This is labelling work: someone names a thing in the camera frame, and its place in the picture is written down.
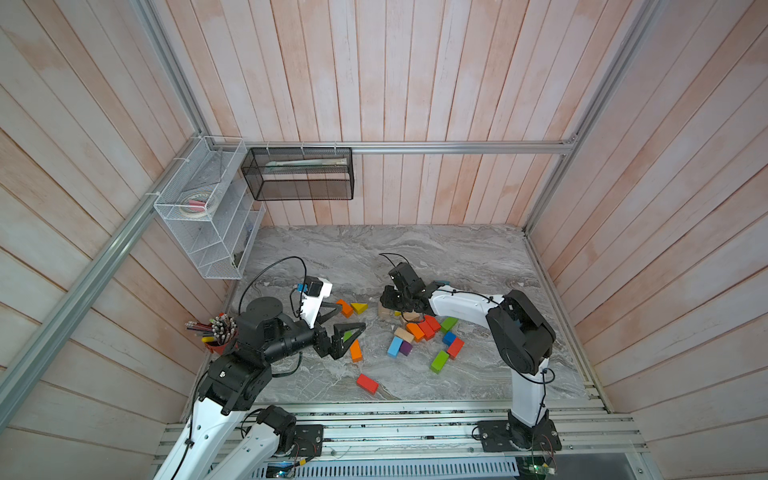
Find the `white wire mesh rack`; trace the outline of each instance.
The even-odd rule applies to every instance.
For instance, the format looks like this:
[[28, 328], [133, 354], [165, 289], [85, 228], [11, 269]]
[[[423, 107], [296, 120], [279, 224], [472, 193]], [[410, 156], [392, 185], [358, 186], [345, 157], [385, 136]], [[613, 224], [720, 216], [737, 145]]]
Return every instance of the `white wire mesh rack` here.
[[263, 207], [251, 210], [247, 182], [235, 178], [245, 153], [239, 138], [200, 138], [155, 202], [204, 278], [242, 278], [264, 214]]
[[157, 212], [165, 220], [211, 222], [246, 152], [241, 138], [201, 137], [160, 193]]

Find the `wire shelf organizer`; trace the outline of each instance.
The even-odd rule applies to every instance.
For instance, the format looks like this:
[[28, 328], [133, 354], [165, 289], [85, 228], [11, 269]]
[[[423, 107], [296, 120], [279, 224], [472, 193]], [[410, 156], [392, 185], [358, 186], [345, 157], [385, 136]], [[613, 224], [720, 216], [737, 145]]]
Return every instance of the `wire shelf organizer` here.
[[155, 201], [203, 278], [243, 277], [264, 216], [265, 206], [252, 210], [253, 197], [238, 174], [246, 152], [241, 138], [201, 137]]
[[354, 198], [350, 148], [254, 147], [242, 170], [258, 201]]

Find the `purple block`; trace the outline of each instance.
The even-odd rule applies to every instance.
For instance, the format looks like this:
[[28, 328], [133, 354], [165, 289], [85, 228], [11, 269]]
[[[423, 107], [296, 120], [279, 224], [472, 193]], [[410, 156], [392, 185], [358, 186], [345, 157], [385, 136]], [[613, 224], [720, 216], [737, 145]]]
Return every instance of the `purple block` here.
[[405, 356], [408, 356], [408, 354], [411, 353], [411, 350], [413, 350], [413, 345], [408, 342], [403, 341], [402, 345], [400, 345], [400, 353]]

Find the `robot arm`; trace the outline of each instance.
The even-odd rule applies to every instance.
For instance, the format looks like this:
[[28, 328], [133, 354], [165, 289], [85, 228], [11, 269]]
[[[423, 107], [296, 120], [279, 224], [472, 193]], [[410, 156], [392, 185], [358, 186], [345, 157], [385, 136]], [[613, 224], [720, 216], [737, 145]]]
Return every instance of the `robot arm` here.
[[[339, 311], [336, 304], [323, 302], [331, 284], [308, 276], [301, 287], [302, 313], [296, 322], [272, 297], [255, 299], [237, 318], [237, 334], [201, 379], [187, 425], [155, 480], [237, 480], [276, 452], [291, 451], [296, 417], [269, 406], [258, 414], [257, 423], [240, 445], [208, 473], [223, 443], [272, 379], [272, 363], [308, 347], [321, 357], [339, 359], [366, 329], [365, 323], [337, 323], [333, 336], [328, 337], [322, 324]], [[333, 311], [318, 317], [320, 307]], [[344, 333], [350, 330], [354, 333], [343, 341]]]
[[[548, 371], [555, 334], [523, 292], [480, 295], [441, 282], [426, 285], [408, 263], [392, 268], [389, 277], [395, 285], [384, 289], [385, 308], [454, 316], [491, 330], [499, 356], [515, 371], [509, 435], [516, 446], [527, 449], [536, 432], [554, 431], [544, 404], [548, 381], [543, 374]], [[560, 449], [559, 442], [553, 440], [553, 444]]]

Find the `blue block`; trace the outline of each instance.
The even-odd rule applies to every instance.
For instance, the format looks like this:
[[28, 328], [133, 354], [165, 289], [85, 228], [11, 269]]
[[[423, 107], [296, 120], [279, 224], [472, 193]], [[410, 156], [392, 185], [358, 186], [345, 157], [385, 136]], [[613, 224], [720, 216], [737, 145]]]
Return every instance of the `blue block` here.
[[400, 351], [400, 346], [402, 345], [402, 339], [398, 336], [392, 339], [392, 345], [389, 346], [389, 350], [386, 351], [386, 354], [391, 356], [393, 359], [397, 357], [397, 353]]
[[442, 342], [447, 346], [451, 346], [454, 340], [456, 340], [456, 335], [454, 335], [453, 332], [448, 332], [442, 337]]

